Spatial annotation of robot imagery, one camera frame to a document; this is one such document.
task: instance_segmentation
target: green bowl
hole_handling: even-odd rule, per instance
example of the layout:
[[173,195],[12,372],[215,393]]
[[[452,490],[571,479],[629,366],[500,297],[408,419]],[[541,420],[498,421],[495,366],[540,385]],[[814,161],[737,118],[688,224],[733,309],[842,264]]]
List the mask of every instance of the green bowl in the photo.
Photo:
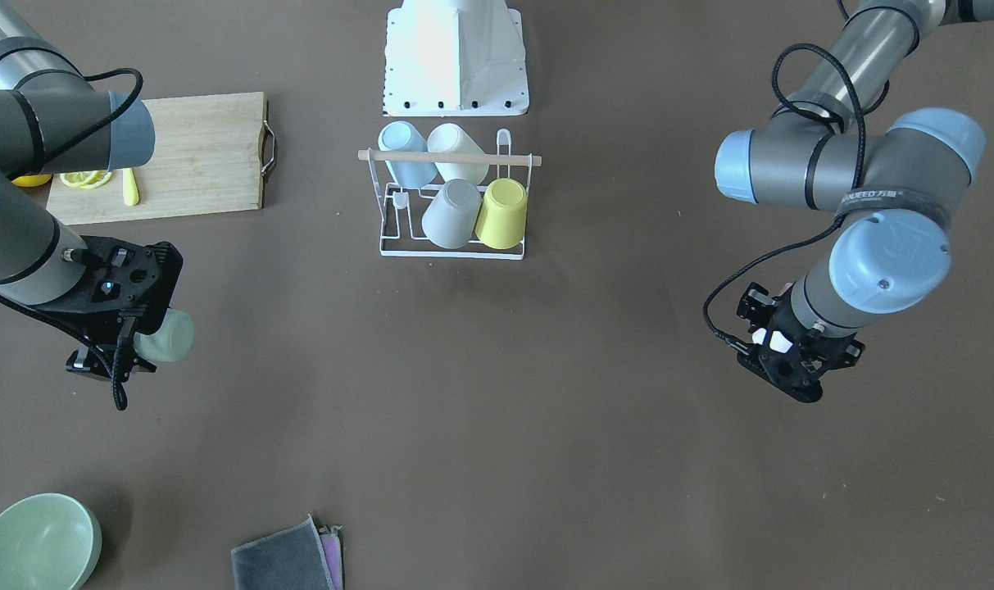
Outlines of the green bowl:
[[99,522],[73,497],[43,493],[0,515],[0,590],[75,590],[99,556]]

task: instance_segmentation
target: gray cup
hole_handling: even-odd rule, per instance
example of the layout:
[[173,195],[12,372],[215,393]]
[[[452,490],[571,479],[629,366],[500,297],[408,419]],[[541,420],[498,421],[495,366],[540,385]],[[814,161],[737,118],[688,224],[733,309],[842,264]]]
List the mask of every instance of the gray cup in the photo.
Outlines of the gray cup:
[[[412,123],[395,120],[380,130],[377,144],[381,151],[428,151],[428,142]],[[438,168],[430,161],[388,161],[391,178],[403,189],[419,189],[432,183]]]
[[471,240],[481,206],[478,187],[465,179],[449,180],[434,195],[420,224],[434,246],[456,250]]

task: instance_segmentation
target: dish rack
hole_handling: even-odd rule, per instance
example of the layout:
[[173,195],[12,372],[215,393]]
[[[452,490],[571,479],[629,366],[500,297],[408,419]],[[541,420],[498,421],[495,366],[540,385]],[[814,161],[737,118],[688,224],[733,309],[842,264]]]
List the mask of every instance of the dish rack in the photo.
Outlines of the dish rack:
[[[494,250],[492,247],[471,239],[458,250],[447,250],[434,246],[424,235],[420,220],[441,184],[426,184],[420,189],[403,189],[395,182],[389,182],[381,189],[376,172],[377,161],[431,161],[445,164],[487,164],[496,166],[498,179],[511,178],[511,168],[526,168],[526,194],[533,198],[530,184],[533,183],[533,168],[541,165],[541,157],[532,153],[515,156],[511,153],[511,132],[497,131],[497,153],[429,153],[422,151],[381,151],[373,148],[358,151],[358,160],[369,163],[370,178],[373,180],[373,194],[380,209],[379,250],[381,256],[418,258],[479,258],[496,261],[520,261],[526,257],[526,238],[509,250]],[[486,184],[477,187],[485,193]]]

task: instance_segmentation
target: wooden cutting board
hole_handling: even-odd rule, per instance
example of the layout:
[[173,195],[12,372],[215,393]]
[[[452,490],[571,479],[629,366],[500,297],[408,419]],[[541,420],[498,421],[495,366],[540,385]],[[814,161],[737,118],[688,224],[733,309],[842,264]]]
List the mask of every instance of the wooden cutting board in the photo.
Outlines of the wooden cutting board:
[[140,204],[126,206],[121,171],[87,190],[58,176],[46,208],[67,225],[152,220],[202,213],[260,209],[264,202],[261,149],[264,93],[146,100],[155,122],[155,154],[134,169]]

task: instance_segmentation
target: gray cloth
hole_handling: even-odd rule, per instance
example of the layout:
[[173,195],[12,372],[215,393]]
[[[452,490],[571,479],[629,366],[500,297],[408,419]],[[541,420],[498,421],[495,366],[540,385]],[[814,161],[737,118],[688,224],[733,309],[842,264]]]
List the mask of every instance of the gray cloth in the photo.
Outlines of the gray cloth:
[[231,550],[235,590],[335,590],[314,520]]

